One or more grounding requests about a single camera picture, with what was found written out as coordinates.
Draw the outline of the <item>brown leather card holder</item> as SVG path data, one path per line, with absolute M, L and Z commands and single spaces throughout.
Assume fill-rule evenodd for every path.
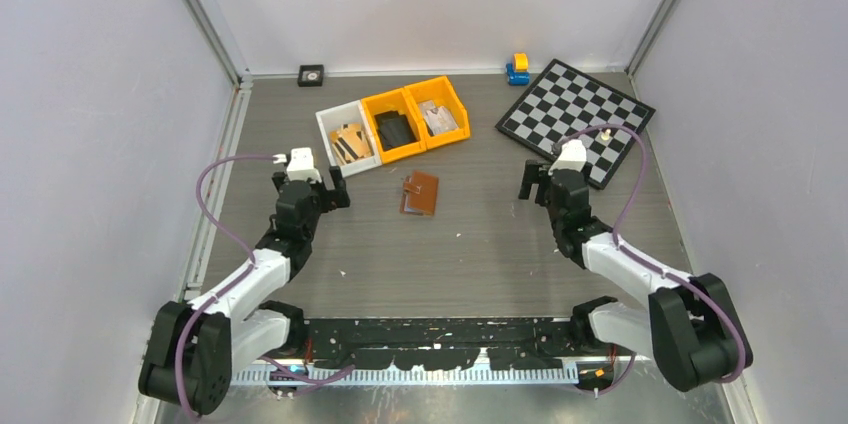
M 433 216 L 436 211 L 439 178 L 415 170 L 402 185 L 400 212 L 402 214 Z

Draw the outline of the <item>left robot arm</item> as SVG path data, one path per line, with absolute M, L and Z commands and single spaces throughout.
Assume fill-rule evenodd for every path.
M 220 406 L 234 374 L 271 351 L 293 358 L 305 349 L 302 310 L 269 296 L 305 267 L 320 217 L 350 205 L 342 170 L 332 166 L 329 173 L 331 187 L 316 170 L 273 174 L 275 211 L 247 260 L 206 293 L 168 301 L 157 312 L 138 380 L 141 394 L 199 418 Z

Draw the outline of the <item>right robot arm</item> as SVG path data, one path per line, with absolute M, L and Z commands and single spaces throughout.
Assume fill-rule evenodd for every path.
M 695 276 L 631 247 L 596 217 L 583 172 L 528 160 L 518 197 L 545 208 L 557 249 L 577 266 L 602 276 L 640 306 L 603 296 L 574 307 L 571 341 L 584 354 L 607 344 L 654 361 L 681 392 L 733 381 L 754 353 L 725 283 Z

